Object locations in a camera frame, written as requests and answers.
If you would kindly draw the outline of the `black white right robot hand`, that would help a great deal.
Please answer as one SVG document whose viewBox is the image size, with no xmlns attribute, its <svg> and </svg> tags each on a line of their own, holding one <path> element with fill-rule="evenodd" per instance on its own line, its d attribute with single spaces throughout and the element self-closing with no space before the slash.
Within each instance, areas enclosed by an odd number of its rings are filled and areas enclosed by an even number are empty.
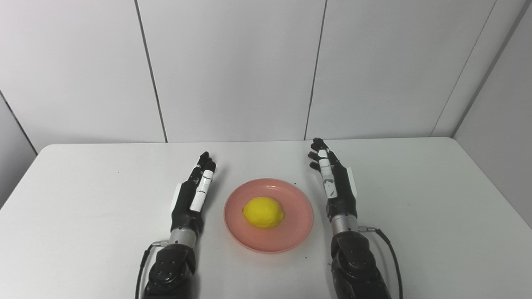
<svg viewBox="0 0 532 299">
<path fill-rule="evenodd" d="M 308 153 L 308 157 L 312 159 L 309 166 L 321 174 L 327 197 L 325 209 L 329 220 L 337 215 L 351 215 L 358 218 L 357 196 L 353 192 L 351 172 L 342 165 L 335 152 L 323 139 L 314 138 L 311 149 L 312 151 Z"/>
</svg>

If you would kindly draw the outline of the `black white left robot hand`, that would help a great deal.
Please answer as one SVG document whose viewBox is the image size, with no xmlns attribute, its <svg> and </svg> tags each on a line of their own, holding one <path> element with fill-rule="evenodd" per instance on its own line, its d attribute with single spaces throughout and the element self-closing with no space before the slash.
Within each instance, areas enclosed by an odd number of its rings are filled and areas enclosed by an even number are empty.
<svg viewBox="0 0 532 299">
<path fill-rule="evenodd" d="M 204 228 L 202 210 L 215 169 L 216 163 L 209 152 L 202 153 L 188 180 L 178 189 L 177 201 L 171 214 L 171 231 L 190 229 L 196 235 L 202 233 Z"/>
</svg>

